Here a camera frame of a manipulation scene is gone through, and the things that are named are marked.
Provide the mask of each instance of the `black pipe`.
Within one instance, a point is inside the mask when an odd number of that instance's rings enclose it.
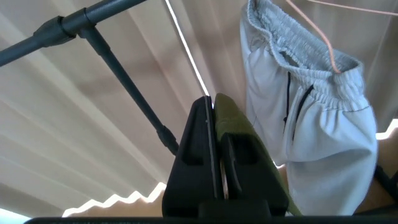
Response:
[[[104,0],[67,17],[57,16],[40,26],[32,37],[0,51],[0,67],[42,47],[72,40],[82,28],[93,26],[143,1],[145,0]]]
[[[160,122],[160,119],[150,108],[145,98],[141,95],[140,91],[130,79],[130,76],[123,69],[123,66],[112,53],[110,46],[104,40],[100,32],[98,32],[98,30],[94,26],[87,27],[81,30],[80,37],[85,38],[95,49],[97,54],[102,57],[102,59],[116,75],[123,87],[130,94],[131,98],[133,98],[133,100],[137,103],[138,107],[145,114],[153,127],[155,127],[156,132],[164,146],[166,146],[172,152],[172,154],[176,155],[178,150],[178,143],[176,142],[174,135],[166,126],[162,124],[162,122]]]

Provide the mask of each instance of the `waistband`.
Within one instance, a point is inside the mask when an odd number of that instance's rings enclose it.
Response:
[[[369,106],[359,60],[334,50],[336,66],[342,71],[335,74],[326,44],[281,8],[269,0],[259,1],[254,8],[254,0],[249,0],[247,14],[250,25],[268,41],[278,64],[304,88],[314,85],[312,97],[333,109],[356,111]],[[288,63],[281,52],[297,65]]]

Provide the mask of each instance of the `corrugated metal sheet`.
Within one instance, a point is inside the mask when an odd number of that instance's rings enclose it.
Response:
[[[43,22],[97,0],[1,0],[0,49]],[[211,96],[245,107],[239,18],[246,1],[171,0]],[[309,27],[283,0],[274,1]],[[328,1],[398,10],[396,0]],[[398,102],[398,20],[297,1],[337,49],[366,64],[379,130]],[[164,1],[148,0],[97,25],[160,120],[179,141],[203,90]],[[148,195],[167,182],[174,157],[110,69],[85,40],[42,49],[0,68],[0,207],[61,215],[90,199]]]

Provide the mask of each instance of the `hanger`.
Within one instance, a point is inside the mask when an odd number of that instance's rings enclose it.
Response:
[[[254,1],[254,7],[257,7],[257,1],[260,1],[260,0],[255,0]],[[389,15],[389,16],[398,16],[398,13],[394,13],[394,12],[384,12],[384,11],[377,11],[377,10],[372,10],[372,9],[362,9],[362,8],[358,8],[358,7],[343,6],[343,5],[339,5],[339,4],[321,2],[321,1],[317,1],[317,0],[307,0],[307,1],[314,2],[314,3],[319,3],[319,4],[326,4],[326,5],[329,5],[329,6],[342,7],[342,8],[345,8],[345,9],[351,9],[351,10],[357,10],[357,11],[373,12],[373,13],[384,14],[384,15]],[[322,40],[326,43],[326,45],[328,47],[330,64],[331,64],[331,67],[333,68],[333,71],[335,73],[341,73],[341,71],[339,71],[337,66],[336,66],[335,56],[333,54],[333,47],[331,46],[328,37],[291,0],[286,0],[286,2],[318,32],[318,34],[321,36]]]

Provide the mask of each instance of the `light strip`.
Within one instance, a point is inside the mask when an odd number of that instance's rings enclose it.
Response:
[[[388,126],[387,131],[384,133],[376,133],[376,139],[377,140],[384,140],[390,137],[391,133],[395,128],[398,128],[398,119],[393,119],[390,123],[390,126]]]
[[[110,196],[110,198],[108,198],[104,203],[101,203],[99,201],[91,199],[88,202],[86,202],[84,205],[82,205],[78,208],[66,209],[64,211],[62,217],[68,217],[74,213],[85,212],[94,206],[98,206],[101,208],[109,208],[116,202],[134,203],[138,199],[142,199],[146,203],[151,203],[151,202],[154,202],[157,199],[157,197],[160,195],[160,193],[162,193],[162,191],[164,191],[165,189],[166,189],[166,185],[160,182],[160,183],[158,183],[158,185],[155,187],[155,189],[152,191],[152,193],[150,193],[150,195],[148,197],[144,197],[138,191],[135,191],[127,198],[122,198],[122,197],[114,194],[114,195]]]
[[[187,54],[188,54],[189,61],[191,61],[193,70],[195,71],[195,74],[196,74],[196,76],[197,76],[197,78],[198,78],[198,80],[199,80],[200,86],[201,86],[203,92],[205,92],[205,95],[206,95],[206,96],[209,96],[209,92],[207,91],[207,88],[206,88],[206,86],[205,86],[205,82],[203,81],[203,79],[202,79],[201,76],[200,76],[200,73],[199,73],[199,70],[198,70],[198,68],[197,68],[197,65],[195,64],[195,61],[193,60],[191,51],[189,50],[187,41],[185,41],[185,37],[184,37],[184,35],[182,34],[181,28],[180,28],[180,26],[179,26],[179,24],[178,24],[177,17],[176,17],[175,14],[174,14],[173,8],[172,8],[172,6],[170,5],[169,0],[166,0],[166,5],[167,5],[167,7],[168,7],[168,9],[169,9],[169,12],[170,12],[172,18],[173,18],[174,24],[175,24],[175,26],[176,26],[176,28],[177,28],[177,30],[178,30],[178,34],[180,35],[180,38],[181,38],[182,44],[184,45],[185,51],[186,51]]]

